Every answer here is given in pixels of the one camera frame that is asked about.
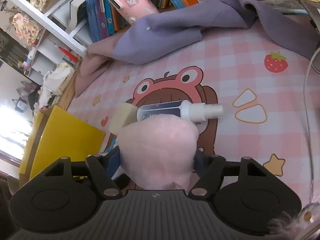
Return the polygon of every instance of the red heart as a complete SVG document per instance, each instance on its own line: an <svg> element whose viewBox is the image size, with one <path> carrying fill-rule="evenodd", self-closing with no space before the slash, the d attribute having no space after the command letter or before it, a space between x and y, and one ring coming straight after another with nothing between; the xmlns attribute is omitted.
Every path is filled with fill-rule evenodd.
<svg viewBox="0 0 320 240"><path fill-rule="evenodd" d="M101 126L102 126L102 127L105 127L105 126L107 125L108 120L109 120L109 117L108 117L108 116L106 116L105 119L102 119L102 120L101 120Z"/></svg>

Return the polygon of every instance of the yellow box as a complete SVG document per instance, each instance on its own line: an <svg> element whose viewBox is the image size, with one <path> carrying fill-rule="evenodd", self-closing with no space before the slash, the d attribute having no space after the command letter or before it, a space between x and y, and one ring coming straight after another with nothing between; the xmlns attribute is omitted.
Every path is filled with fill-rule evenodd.
<svg viewBox="0 0 320 240"><path fill-rule="evenodd" d="M85 160L88 154L97 154L104 135L58 106L39 112L21 161L20 185L60 157L69 156L76 162Z"/></svg>

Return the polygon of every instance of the silver screw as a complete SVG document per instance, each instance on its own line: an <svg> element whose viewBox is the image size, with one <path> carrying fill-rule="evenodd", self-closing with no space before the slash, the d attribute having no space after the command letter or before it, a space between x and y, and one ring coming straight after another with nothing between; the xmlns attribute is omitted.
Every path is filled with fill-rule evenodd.
<svg viewBox="0 0 320 240"><path fill-rule="evenodd" d="M204 196L205 194L207 194L207 190L205 190L204 188L196 187L191 190L191 193L195 196Z"/></svg>
<svg viewBox="0 0 320 240"><path fill-rule="evenodd" d="M114 197L119 194L119 190L117 190L116 188L107 188L103 193L106 196Z"/></svg>

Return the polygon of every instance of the purple book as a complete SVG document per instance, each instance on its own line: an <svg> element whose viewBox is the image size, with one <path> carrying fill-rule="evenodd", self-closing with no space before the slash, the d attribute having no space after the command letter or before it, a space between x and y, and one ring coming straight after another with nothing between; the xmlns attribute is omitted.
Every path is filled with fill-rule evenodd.
<svg viewBox="0 0 320 240"><path fill-rule="evenodd" d="M106 18L106 14L101 10L100 0L97 0L97 9L98 9L98 24L100 24L101 29L101 37L102 39L108 38L109 31L108 31L108 22Z"/></svg>

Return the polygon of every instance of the yellow fabric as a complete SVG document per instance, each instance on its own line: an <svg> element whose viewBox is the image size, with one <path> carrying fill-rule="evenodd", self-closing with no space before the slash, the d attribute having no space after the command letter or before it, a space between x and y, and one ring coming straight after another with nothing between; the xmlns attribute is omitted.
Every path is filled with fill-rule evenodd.
<svg viewBox="0 0 320 240"><path fill-rule="evenodd" d="M63 156L83 161L88 154L97 154L104 132L54 106L44 127L30 179Z"/></svg>
<svg viewBox="0 0 320 240"><path fill-rule="evenodd" d="M33 120L32 131L29 135L26 147L24 148L24 154L20 163L20 169L19 169L20 174L26 174L26 168L27 168L27 163L29 160L31 148L32 148L33 142L35 141L35 137L39 129L39 126L41 124L43 116L44 116L43 113L38 112Z"/></svg>

